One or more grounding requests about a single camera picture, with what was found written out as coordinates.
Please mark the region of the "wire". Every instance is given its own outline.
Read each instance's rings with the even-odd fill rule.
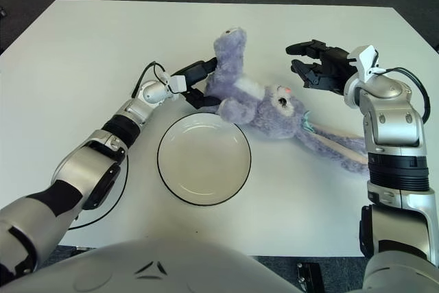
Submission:
[[[129,170],[130,170],[130,166],[129,166],[129,164],[130,164],[130,159],[128,158],[128,155],[126,155],[126,175],[125,175],[125,182],[123,183],[122,191],[121,191],[119,197],[117,198],[116,202],[114,203],[114,205],[111,206],[111,208],[110,208],[105,214],[103,214],[102,216],[98,217],[96,220],[93,220],[93,221],[87,222],[86,224],[81,224],[80,226],[72,226],[71,228],[69,228],[69,229],[67,229],[67,230],[75,230],[75,229],[84,228],[84,227],[86,227],[86,226],[90,226],[91,224],[94,224],[94,223],[96,223],[96,222],[102,220],[104,217],[106,217],[108,214],[110,214],[110,212],[116,207],[116,205],[117,205],[117,204],[119,203],[119,201],[121,200],[122,195],[123,195],[123,193],[124,193],[124,191],[125,191],[126,183],[127,183],[127,181],[128,181],[128,172],[129,172]]]
[[[154,75],[156,76],[157,80],[166,86],[165,82],[162,81],[162,80],[157,76],[156,66],[157,66],[157,67],[160,67],[160,69],[162,69],[163,72],[165,72],[165,69],[164,69],[161,65],[159,65],[158,63],[156,63],[156,65],[154,65],[154,66],[152,67],[152,71],[154,72]],[[169,89],[169,91],[170,91],[172,94],[178,94],[178,93],[175,93],[175,92],[172,90],[172,88],[171,88],[170,85],[167,85],[167,88]]]
[[[431,106],[430,106],[430,98],[428,96],[427,90],[425,89],[423,83],[418,79],[418,77],[414,75],[414,73],[412,73],[410,70],[406,68],[396,67],[392,69],[387,69],[385,70],[384,73],[388,73],[391,71],[402,73],[404,76],[408,77],[416,85],[416,87],[418,88],[424,99],[423,123],[424,124],[427,123],[427,120],[430,117]]]
[[[152,61],[151,63],[149,63],[149,65],[147,65],[147,66],[144,68],[142,74],[140,75],[139,79],[137,80],[137,83],[136,83],[136,86],[135,86],[134,90],[132,91],[132,94],[131,94],[131,98],[132,98],[132,99],[134,99],[134,98],[136,97],[137,92],[139,91],[139,88],[140,88],[140,84],[142,83],[143,76],[145,75],[146,71],[147,71],[150,67],[153,67],[154,65],[156,65],[156,62],[155,62],[155,61]]]

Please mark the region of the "white plate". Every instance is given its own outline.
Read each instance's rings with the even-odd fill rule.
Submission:
[[[236,125],[211,113],[196,113],[163,135],[157,163],[174,195],[190,204],[215,205],[232,198],[246,182],[250,146]]]

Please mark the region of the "plush toy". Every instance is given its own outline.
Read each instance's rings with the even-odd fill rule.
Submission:
[[[368,172],[364,139],[344,137],[308,122],[303,103],[289,88],[263,87],[243,74],[246,32],[241,28],[224,32],[214,43],[217,67],[207,78],[206,96],[221,100],[215,107],[204,108],[225,121],[248,124],[270,138],[296,137],[309,149],[327,156],[351,171]]]

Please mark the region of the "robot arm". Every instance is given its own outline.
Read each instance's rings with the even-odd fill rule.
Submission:
[[[185,68],[173,76],[160,73],[158,81],[143,85],[139,81],[133,98],[59,164],[49,188],[0,210],[0,286],[37,269],[78,214],[105,201],[128,149],[153,110],[167,98],[192,91],[193,84],[215,69],[204,63],[210,61],[197,62],[190,66],[195,70]]]
[[[343,95],[348,106],[359,108],[364,115],[370,171],[367,188],[372,204],[361,210],[359,240],[366,257],[376,255],[372,258],[375,263],[369,263],[371,267],[381,271],[388,270],[389,264],[395,265],[381,255],[386,251],[392,251],[386,255],[392,255],[393,260],[407,262],[420,257],[439,266],[438,216],[435,193],[429,187],[423,129],[429,116],[429,100],[423,85],[417,80],[425,101],[421,118],[410,104],[412,90],[383,75],[394,69],[378,67],[378,52],[373,46],[358,47],[348,54],[313,40],[292,45],[287,53],[321,59],[321,65],[293,60],[292,71],[303,79],[305,87]],[[395,251],[404,254],[399,257],[396,253],[395,257]]]

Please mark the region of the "teal ribbon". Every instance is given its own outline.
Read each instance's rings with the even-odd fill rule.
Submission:
[[[310,113],[311,113],[311,111],[307,111],[307,112],[305,112],[303,114],[303,117],[302,117],[302,128],[304,130],[306,130],[307,132],[314,133],[313,126],[308,122],[308,117],[309,117]]]

